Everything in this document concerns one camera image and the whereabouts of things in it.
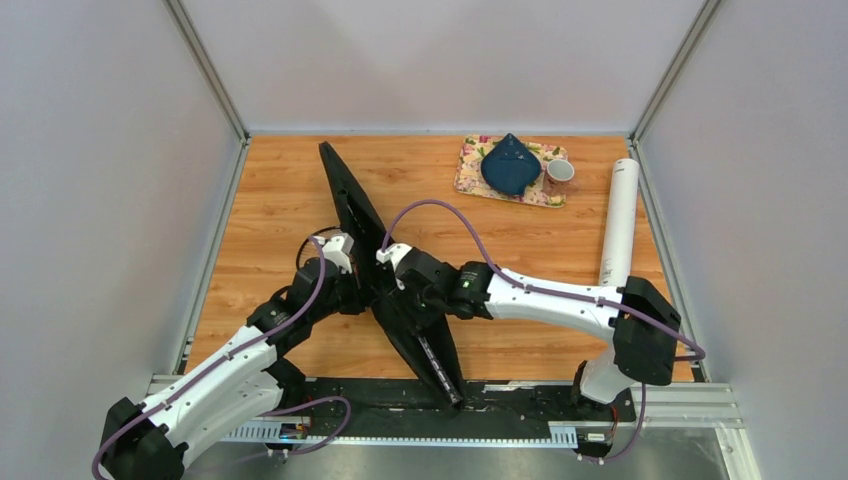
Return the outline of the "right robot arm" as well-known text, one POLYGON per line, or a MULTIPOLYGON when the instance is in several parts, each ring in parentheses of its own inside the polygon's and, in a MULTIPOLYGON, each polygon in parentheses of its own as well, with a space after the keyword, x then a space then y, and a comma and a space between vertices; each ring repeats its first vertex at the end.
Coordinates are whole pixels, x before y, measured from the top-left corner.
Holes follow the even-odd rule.
POLYGON ((606 350, 581 367, 570 404, 582 418, 605 411, 635 383, 672 380, 680 332, 678 311, 648 280, 630 276, 621 286, 585 286, 542 280, 485 262, 456 269, 432 255, 396 243, 376 254, 395 278, 395 292, 414 308, 467 320, 525 319, 601 339, 606 350))

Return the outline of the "black racket bag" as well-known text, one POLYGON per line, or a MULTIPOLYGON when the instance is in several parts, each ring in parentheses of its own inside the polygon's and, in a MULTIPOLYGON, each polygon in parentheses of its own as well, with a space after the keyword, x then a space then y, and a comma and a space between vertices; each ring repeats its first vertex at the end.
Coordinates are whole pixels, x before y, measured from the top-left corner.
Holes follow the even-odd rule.
POLYGON ((339 226, 353 239, 359 298, 438 404, 460 408, 465 400, 464 379, 446 315, 426 308, 409 288, 401 290, 391 266, 377 261, 386 234, 382 220, 334 147, 324 141, 318 151, 339 226))

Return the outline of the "badminton racket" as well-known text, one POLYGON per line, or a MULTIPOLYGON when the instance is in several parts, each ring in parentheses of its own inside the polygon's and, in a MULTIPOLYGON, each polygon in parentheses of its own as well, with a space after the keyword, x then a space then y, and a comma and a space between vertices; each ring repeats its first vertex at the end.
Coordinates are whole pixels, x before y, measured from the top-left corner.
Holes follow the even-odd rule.
POLYGON ((295 257, 295 267, 297 269, 300 269, 307 263, 309 259, 318 257, 319 248, 312 242, 312 237, 322 237, 325 240, 329 240, 339 232, 340 230, 338 226, 329 226, 308 234, 307 237, 302 241, 297 251, 295 257))

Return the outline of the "white shuttlecock tube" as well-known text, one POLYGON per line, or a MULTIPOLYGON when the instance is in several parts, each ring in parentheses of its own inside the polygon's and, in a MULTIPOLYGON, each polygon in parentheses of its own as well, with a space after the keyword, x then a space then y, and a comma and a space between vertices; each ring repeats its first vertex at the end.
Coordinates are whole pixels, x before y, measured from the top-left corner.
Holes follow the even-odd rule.
POLYGON ((623 286, 630 275, 640 167, 631 158, 614 162, 607 204, 599 283, 623 286))

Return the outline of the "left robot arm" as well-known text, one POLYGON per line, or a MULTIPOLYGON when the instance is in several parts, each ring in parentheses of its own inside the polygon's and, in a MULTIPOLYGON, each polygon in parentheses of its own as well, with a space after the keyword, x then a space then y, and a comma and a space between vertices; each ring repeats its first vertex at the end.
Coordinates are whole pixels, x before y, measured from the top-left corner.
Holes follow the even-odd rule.
POLYGON ((291 285, 257 307, 246 325, 180 380, 108 411, 92 461, 96 479, 180 479, 212 445, 248 420, 304 405, 302 372, 286 354, 314 325, 340 312, 356 281, 349 260, 312 258, 291 285))

